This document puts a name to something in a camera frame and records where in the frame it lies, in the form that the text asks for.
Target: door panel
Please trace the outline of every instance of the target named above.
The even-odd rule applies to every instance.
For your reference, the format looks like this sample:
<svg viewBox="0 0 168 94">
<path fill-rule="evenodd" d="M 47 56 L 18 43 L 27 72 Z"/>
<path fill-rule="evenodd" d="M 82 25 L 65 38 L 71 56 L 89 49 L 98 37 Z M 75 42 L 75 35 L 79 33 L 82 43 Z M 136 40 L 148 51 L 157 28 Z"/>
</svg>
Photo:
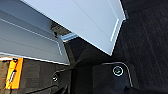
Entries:
<svg viewBox="0 0 168 94">
<path fill-rule="evenodd" d="M 112 55 L 122 21 L 125 20 L 119 0 L 21 1 Z"/>
<path fill-rule="evenodd" d="M 23 57 L 65 65 L 70 64 L 60 35 L 55 38 L 54 34 L 46 31 L 50 28 L 42 29 L 39 27 L 40 25 L 36 27 L 36 23 L 32 25 L 31 22 L 23 21 L 18 16 L 10 15 L 7 9 L 4 10 L 0 7 L 0 57 Z"/>
</svg>

